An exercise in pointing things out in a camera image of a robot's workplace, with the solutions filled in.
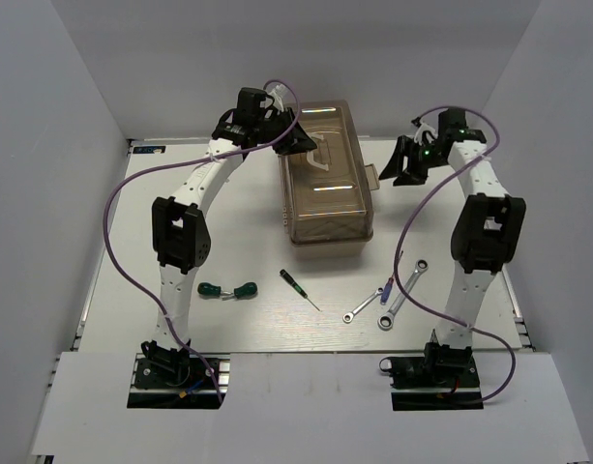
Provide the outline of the beige plastic toolbox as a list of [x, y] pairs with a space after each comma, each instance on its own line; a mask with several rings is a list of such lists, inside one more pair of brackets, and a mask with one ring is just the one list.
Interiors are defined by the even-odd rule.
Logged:
[[360, 254], [373, 236], [371, 193], [379, 189], [366, 164], [346, 101], [304, 103], [299, 124], [316, 149], [280, 158], [284, 228], [299, 260]]

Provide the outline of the blue red screwdriver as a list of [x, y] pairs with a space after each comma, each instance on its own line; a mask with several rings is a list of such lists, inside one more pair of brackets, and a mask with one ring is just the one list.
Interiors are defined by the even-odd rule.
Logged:
[[397, 265], [393, 266], [393, 270], [391, 272], [391, 275], [389, 276], [389, 278], [387, 279], [384, 287], [382, 288], [382, 293], [380, 295], [380, 304], [381, 305], [386, 305], [390, 295], [392, 293], [393, 287], [394, 287], [394, 283], [395, 283], [395, 272], [397, 270]]

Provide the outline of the black green precision screwdriver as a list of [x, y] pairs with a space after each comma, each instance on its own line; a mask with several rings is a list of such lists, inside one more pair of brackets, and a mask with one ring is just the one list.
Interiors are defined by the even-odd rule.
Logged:
[[287, 270], [281, 269], [279, 275], [298, 295], [309, 302], [317, 311], [321, 311], [321, 309], [310, 299], [307, 292], [296, 282], [294, 277]]

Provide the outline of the large ratchet wrench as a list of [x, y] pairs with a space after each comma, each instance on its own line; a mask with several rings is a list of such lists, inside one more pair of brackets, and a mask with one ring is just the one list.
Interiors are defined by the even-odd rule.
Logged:
[[[403, 285], [403, 289], [410, 293], [418, 279], [424, 274], [429, 268], [429, 263], [425, 259], [419, 259], [415, 262], [414, 270], [410, 277]], [[384, 332], [390, 331], [394, 326], [394, 319], [400, 310], [400, 307], [406, 301], [406, 296], [403, 292], [399, 291], [398, 295], [392, 301], [390, 307], [377, 319], [377, 327]]]

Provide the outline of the green stubby screwdriver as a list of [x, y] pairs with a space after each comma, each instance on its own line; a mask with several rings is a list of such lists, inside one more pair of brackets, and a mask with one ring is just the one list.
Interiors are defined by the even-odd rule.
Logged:
[[257, 295], [258, 287], [255, 282], [246, 282], [243, 285], [236, 287], [232, 292], [229, 292], [227, 295], [222, 296], [222, 299], [225, 300], [243, 300], [243, 299], [250, 299]]
[[223, 290], [219, 285], [210, 282], [201, 282], [197, 285], [197, 294], [204, 298], [226, 298], [230, 292]]

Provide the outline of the small ratchet wrench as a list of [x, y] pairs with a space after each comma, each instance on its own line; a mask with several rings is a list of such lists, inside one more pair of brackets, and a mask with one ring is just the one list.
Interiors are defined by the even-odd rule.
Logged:
[[347, 311], [343, 317], [342, 321], [345, 324], [350, 324], [354, 318], [362, 312], [368, 305], [370, 305], [373, 301], [375, 301], [378, 297], [380, 297], [383, 293], [383, 288], [379, 287], [374, 292], [372, 292], [369, 296], [367, 296], [362, 302], [360, 302], [355, 308], [350, 311]]

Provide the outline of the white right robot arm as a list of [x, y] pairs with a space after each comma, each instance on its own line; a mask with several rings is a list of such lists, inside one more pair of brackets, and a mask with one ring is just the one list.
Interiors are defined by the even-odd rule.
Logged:
[[523, 198], [511, 195], [490, 162], [495, 143], [467, 124], [469, 109], [439, 106], [437, 125], [420, 117], [416, 132], [402, 135], [380, 179], [394, 186], [420, 186], [430, 170], [450, 166], [460, 183], [464, 205], [451, 236], [455, 273], [439, 323], [426, 345], [422, 369], [437, 386], [467, 369], [472, 359], [472, 334], [489, 285], [516, 252], [526, 213]]

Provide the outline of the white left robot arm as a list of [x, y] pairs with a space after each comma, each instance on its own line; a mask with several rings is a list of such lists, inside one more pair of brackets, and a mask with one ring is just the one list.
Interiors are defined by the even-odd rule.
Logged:
[[280, 156], [316, 148], [296, 122], [298, 112], [283, 104], [286, 93], [287, 87], [278, 81], [262, 89], [242, 88], [236, 107], [217, 123], [206, 160], [172, 195], [158, 197], [152, 205], [152, 245], [160, 265], [164, 309], [142, 353], [171, 386], [182, 385], [191, 374], [189, 311], [195, 275], [211, 249], [206, 217], [214, 198], [254, 148], [267, 145]]

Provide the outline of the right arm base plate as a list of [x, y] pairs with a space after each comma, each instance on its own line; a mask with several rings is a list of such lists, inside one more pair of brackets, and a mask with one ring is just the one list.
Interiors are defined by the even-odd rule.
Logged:
[[482, 410], [475, 360], [464, 366], [428, 364], [426, 356], [385, 357], [378, 368], [390, 378], [394, 412]]

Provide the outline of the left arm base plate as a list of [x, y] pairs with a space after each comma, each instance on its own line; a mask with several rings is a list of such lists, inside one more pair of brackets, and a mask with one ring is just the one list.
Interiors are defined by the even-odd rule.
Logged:
[[179, 373], [169, 372], [157, 362], [138, 355], [133, 365], [127, 408], [146, 410], [218, 410], [219, 400], [211, 374], [217, 375], [221, 397], [225, 398], [230, 372], [230, 359], [218, 355], [207, 359], [207, 368], [197, 357]]

